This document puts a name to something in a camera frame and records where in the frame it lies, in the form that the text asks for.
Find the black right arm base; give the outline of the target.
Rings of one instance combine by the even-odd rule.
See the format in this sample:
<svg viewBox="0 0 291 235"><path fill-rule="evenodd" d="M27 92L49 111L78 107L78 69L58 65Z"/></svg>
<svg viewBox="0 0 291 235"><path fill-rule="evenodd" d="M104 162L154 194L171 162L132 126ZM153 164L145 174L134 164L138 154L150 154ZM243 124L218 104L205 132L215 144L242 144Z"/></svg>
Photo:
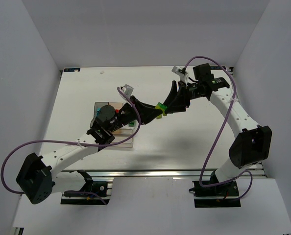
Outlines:
<svg viewBox="0 0 291 235"><path fill-rule="evenodd" d="M189 192L194 195L195 208L239 208L239 190L235 181L204 188L199 181L193 181Z"/></svg>

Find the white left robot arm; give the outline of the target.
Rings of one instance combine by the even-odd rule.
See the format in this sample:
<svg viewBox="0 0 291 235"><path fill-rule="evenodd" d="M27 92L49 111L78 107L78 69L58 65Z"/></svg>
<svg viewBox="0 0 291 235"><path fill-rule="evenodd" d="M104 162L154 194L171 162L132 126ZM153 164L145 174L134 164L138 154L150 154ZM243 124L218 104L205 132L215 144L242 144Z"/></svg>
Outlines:
<svg viewBox="0 0 291 235"><path fill-rule="evenodd" d="M97 110L90 129L76 142L65 142L64 147L47 155L28 155L19 171L16 182L32 204L44 201L58 187L57 175L89 155L109 146L115 146L113 132L133 121L145 125L163 110L144 104L134 96L119 110L106 104Z"/></svg>

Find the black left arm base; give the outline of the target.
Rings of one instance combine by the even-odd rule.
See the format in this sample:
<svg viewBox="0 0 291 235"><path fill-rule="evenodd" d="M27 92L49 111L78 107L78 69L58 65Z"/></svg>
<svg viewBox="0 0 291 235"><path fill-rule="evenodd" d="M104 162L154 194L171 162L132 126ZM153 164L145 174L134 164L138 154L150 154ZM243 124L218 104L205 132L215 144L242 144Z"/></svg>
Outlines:
<svg viewBox="0 0 291 235"><path fill-rule="evenodd" d="M62 194L61 205L107 206L110 188L107 181L96 181L85 170L78 170L84 180L79 190L69 189Z"/></svg>

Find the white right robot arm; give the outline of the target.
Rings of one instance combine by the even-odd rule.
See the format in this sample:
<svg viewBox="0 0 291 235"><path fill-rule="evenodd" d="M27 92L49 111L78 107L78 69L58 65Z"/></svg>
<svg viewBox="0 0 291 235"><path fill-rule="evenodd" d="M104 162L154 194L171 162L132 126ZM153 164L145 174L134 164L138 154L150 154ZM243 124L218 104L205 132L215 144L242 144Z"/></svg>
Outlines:
<svg viewBox="0 0 291 235"><path fill-rule="evenodd" d="M208 186L219 186L236 180L247 167L268 157L272 131L268 126L261 126L245 111L236 99L233 82L223 77L214 77L209 64L193 67L194 80L185 68L175 66L172 72L180 80L172 83L164 102L164 113L184 112L191 100L205 97L220 111L235 137L229 148L228 160L214 171Z"/></svg>

